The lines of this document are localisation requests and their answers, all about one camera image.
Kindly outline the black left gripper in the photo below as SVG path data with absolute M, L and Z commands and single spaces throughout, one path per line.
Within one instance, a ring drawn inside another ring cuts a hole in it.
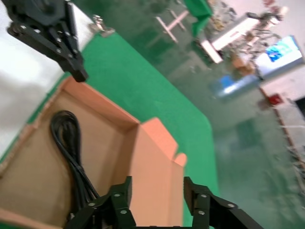
M 72 2 L 64 0 L 6 0 L 8 34 L 58 63 L 75 81 L 88 74 L 78 45 Z

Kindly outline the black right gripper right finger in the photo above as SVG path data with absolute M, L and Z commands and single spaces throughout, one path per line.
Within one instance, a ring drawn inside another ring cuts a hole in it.
M 245 211 L 235 203 L 214 195 L 207 186 L 183 178 L 183 194 L 193 216 L 193 229 L 261 229 Z

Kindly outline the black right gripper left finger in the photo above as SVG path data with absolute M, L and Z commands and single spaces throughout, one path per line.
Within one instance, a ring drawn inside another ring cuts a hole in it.
M 64 226 L 65 229 L 134 229 L 136 222 L 130 210 L 132 177 L 113 185 L 108 193 L 88 203 Z

